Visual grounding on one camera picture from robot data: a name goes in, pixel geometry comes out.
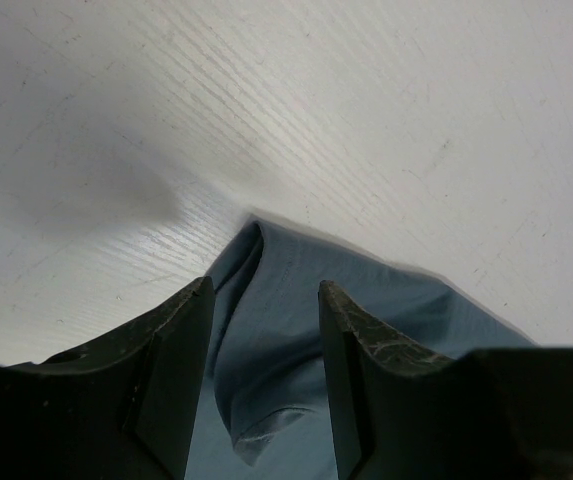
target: cloth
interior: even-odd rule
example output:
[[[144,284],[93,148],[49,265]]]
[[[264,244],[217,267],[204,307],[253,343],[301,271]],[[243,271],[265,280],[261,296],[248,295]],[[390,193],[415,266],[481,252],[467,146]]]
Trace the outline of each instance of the cloth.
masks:
[[[342,286],[369,313],[451,358],[529,346],[439,280],[255,219],[208,272],[213,330],[187,479],[336,479],[317,292]]]

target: wooden surface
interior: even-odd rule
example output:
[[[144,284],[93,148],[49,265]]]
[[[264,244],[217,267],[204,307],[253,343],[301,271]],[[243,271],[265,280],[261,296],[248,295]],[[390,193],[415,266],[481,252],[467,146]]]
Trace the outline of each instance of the wooden surface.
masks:
[[[573,2],[0,0],[0,363],[160,303],[254,210],[573,344]]]

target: folded cloth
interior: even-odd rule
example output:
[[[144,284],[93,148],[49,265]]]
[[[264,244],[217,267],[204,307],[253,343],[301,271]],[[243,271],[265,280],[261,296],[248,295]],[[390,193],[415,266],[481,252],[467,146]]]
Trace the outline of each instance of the folded cloth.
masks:
[[[213,333],[186,478],[336,478],[319,333],[322,280],[451,358],[532,345],[439,280],[264,220],[248,223],[208,274]]]

